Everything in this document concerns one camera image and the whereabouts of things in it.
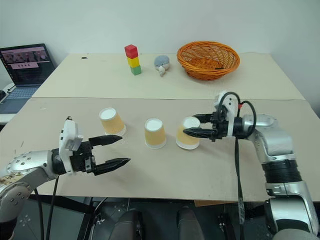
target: yellow block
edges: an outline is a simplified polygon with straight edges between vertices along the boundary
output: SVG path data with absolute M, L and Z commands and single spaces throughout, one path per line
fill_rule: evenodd
M 135 57 L 135 58 L 129 58 L 126 57 L 128 59 L 128 64 L 130 67 L 135 68 L 138 67 L 140 65 L 139 63 L 139 57 Z

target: wicker basket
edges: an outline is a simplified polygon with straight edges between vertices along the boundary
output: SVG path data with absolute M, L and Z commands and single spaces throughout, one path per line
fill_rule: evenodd
M 176 56 L 189 76 L 206 81 L 221 78 L 240 64 L 236 51 L 215 41 L 190 42 Z

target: toy block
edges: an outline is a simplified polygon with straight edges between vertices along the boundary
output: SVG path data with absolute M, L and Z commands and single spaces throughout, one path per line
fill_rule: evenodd
M 138 49 L 136 46 L 134 45 L 128 45 L 124 47 L 125 50 L 125 55 L 130 58 L 130 59 L 134 59 L 136 57 L 138 57 Z
M 128 59 L 128 64 L 131 68 L 135 68 L 140 65 L 138 57 L 135 57 L 135 58 L 127 57 L 127 59 Z
M 141 73 L 141 66 L 136 66 L 136 67 L 130 67 L 131 68 L 131 72 L 133 73 L 133 75 L 138 75 Z

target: laptop screen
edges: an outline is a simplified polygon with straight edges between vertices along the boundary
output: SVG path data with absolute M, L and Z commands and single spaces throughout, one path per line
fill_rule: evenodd
M 44 44 L 0 48 L 0 59 L 17 87 L 40 86 L 55 70 Z

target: paper cup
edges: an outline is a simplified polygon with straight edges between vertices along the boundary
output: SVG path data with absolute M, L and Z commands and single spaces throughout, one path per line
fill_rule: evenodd
M 160 149 L 166 145 L 164 124 L 158 118 L 150 118 L 144 124 L 145 144 L 152 149 Z
M 189 136 L 184 133 L 184 129 L 189 128 L 198 128 L 200 126 L 200 121 L 198 118 L 194 116 L 187 116 L 182 124 L 179 126 L 178 131 L 176 133 L 176 144 L 183 149 L 192 150 L 196 149 L 199 146 L 199 138 Z
M 123 136 L 126 133 L 126 125 L 114 108 L 108 107 L 102 109 L 99 113 L 99 118 L 106 135 Z

